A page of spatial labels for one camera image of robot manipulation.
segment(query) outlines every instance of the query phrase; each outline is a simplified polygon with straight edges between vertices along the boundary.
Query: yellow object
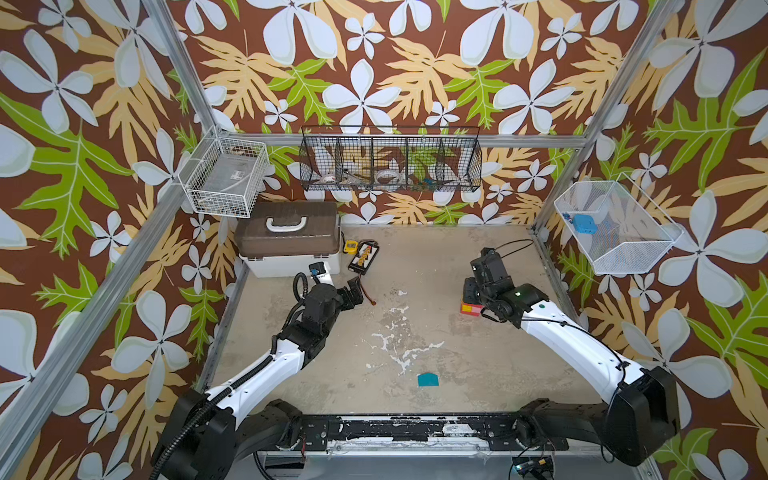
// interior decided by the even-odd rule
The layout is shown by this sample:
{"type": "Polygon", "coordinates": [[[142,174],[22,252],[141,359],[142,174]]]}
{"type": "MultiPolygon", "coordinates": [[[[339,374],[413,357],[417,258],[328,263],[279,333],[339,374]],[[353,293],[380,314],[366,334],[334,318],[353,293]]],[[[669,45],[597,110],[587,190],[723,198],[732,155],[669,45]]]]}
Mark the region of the yellow object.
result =
{"type": "Polygon", "coordinates": [[[347,240],[344,243],[344,253],[354,254],[357,251],[357,242],[355,240],[347,240]]]}

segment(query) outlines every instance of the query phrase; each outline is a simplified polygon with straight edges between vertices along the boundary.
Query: white toolbox handle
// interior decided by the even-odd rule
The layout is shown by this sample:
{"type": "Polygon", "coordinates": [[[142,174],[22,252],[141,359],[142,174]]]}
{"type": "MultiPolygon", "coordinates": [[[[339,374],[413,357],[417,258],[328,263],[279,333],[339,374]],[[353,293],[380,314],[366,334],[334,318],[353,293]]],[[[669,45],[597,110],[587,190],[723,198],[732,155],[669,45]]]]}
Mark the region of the white toolbox handle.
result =
{"type": "Polygon", "coordinates": [[[266,229],[270,232],[296,232],[306,226],[306,217],[301,217],[301,221],[296,225],[283,225],[278,227],[272,224],[272,217],[266,219],[266,229]]]}

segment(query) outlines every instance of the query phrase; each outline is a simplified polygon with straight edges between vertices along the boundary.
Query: worn table surface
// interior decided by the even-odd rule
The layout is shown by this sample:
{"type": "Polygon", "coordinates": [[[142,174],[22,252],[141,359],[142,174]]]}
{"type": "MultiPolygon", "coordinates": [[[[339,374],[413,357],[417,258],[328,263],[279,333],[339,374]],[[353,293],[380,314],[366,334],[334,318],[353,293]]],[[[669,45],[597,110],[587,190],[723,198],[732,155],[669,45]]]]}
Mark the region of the worn table surface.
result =
{"type": "MultiPolygon", "coordinates": [[[[381,246],[362,278],[377,304],[365,301],[341,313],[320,355],[266,401],[282,398],[317,414],[511,411],[541,397],[599,402],[587,381],[537,339],[458,312],[469,261],[483,247],[529,238],[524,227],[345,227],[344,233],[381,246]],[[425,372],[435,373],[439,386],[418,387],[425,372]]],[[[336,286],[353,277],[350,259],[342,258],[336,286]]],[[[515,284],[531,283],[555,298],[535,247],[504,263],[515,284]]],[[[270,348],[295,303],[291,282],[250,274],[214,384],[270,348]]]]}

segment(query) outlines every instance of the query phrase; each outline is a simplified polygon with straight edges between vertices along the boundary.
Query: white wire basket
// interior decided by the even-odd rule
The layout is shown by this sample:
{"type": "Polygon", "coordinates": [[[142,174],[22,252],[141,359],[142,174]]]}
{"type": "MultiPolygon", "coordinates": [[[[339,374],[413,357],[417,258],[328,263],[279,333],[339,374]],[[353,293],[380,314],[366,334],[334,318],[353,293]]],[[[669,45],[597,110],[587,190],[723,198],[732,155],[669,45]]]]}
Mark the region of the white wire basket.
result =
{"type": "Polygon", "coordinates": [[[229,137],[201,141],[190,158],[198,165],[184,191],[199,214],[250,217],[270,161],[266,145],[229,137]]]}
{"type": "Polygon", "coordinates": [[[554,206],[597,275],[647,273],[683,234],[683,229],[626,176],[574,182],[554,206]],[[620,181],[632,184],[632,192],[620,181]],[[578,214],[591,217],[594,233],[576,231],[571,220],[578,214]]]}

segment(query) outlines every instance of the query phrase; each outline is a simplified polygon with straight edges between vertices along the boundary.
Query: wall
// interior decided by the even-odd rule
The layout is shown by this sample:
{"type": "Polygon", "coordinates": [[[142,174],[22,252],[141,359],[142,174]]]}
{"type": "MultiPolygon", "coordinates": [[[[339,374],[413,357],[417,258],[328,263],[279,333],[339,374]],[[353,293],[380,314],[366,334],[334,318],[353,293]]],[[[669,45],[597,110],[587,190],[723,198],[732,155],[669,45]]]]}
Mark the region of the wall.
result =
{"type": "MultiPolygon", "coordinates": [[[[296,5],[170,2],[223,128],[291,133],[334,124],[357,132],[355,125],[367,124],[381,126],[376,133],[426,124],[580,134],[647,15],[646,3],[635,0],[296,5]]],[[[296,156],[296,149],[273,149],[264,199],[317,198],[298,186],[296,156]]],[[[564,158],[559,151],[486,150],[482,189],[474,194],[320,197],[343,204],[353,223],[529,224],[564,158]]]]}
{"type": "MultiPolygon", "coordinates": [[[[199,128],[138,0],[3,1],[0,29],[0,409],[7,412],[120,261],[199,128]]],[[[230,230],[179,211],[16,478],[147,474],[226,304],[230,230]]]]}
{"type": "Polygon", "coordinates": [[[581,168],[630,174],[685,227],[652,271],[596,276],[561,220],[541,232],[592,331],[677,378],[684,429],[654,456],[665,478],[768,478],[766,14],[683,6],[581,168]]]}

